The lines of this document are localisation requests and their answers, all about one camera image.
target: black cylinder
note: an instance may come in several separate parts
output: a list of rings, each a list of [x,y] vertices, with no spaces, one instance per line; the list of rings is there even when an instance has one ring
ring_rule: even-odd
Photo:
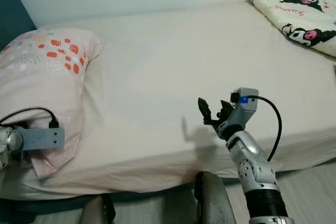
[[[258,189],[245,194],[250,217],[283,216],[288,217],[285,203],[277,190]]]

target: kuromi print blanket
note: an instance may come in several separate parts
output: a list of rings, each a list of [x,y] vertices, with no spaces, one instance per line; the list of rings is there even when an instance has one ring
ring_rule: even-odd
[[[251,0],[289,39],[336,57],[336,0]]]

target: floor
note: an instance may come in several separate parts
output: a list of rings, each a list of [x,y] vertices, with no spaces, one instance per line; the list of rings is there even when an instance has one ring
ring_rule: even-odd
[[[296,224],[336,223],[336,162],[280,174],[278,184]],[[227,186],[238,224],[249,215],[240,184]],[[192,224],[196,202],[191,190],[131,203],[116,203],[115,224]],[[81,209],[38,216],[34,224],[79,224]]]

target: orange dot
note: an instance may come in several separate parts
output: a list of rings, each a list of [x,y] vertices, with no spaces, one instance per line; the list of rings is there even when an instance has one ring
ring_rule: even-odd
[[[67,63],[64,64],[64,66],[68,69],[68,70],[71,70],[71,66]]]
[[[56,57],[57,57],[57,53],[55,53],[55,52],[48,52],[48,53],[47,53],[47,56],[48,56],[48,57],[56,58]]]
[[[73,64],[73,71],[75,73],[78,73],[79,72],[79,66],[77,64]]]
[[[70,47],[69,47],[70,51],[71,52],[74,52],[75,54],[78,54],[78,47],[74,44],[71,44]]]
[[[58,40],[51,40],[51,44],[55,47],[59,47],[61,45],[61,41]]]

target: white bedsheet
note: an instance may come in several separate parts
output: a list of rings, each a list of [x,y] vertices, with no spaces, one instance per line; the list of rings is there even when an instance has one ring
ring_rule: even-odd
[[[202,124],[197,98],[215,114],[238,87],[259,89],[281,113],[276,170],[336,157],[334,62],[288,42],[248,3],[47,27],[92,30],[103,44],[87,70],[81,143],[77,157],[50,178],[6,168],[1,198],[156,191],[202,170],[235,177],[225,142]],[[267,155],[277,126],[273,110],[259,102],[247,130]]]

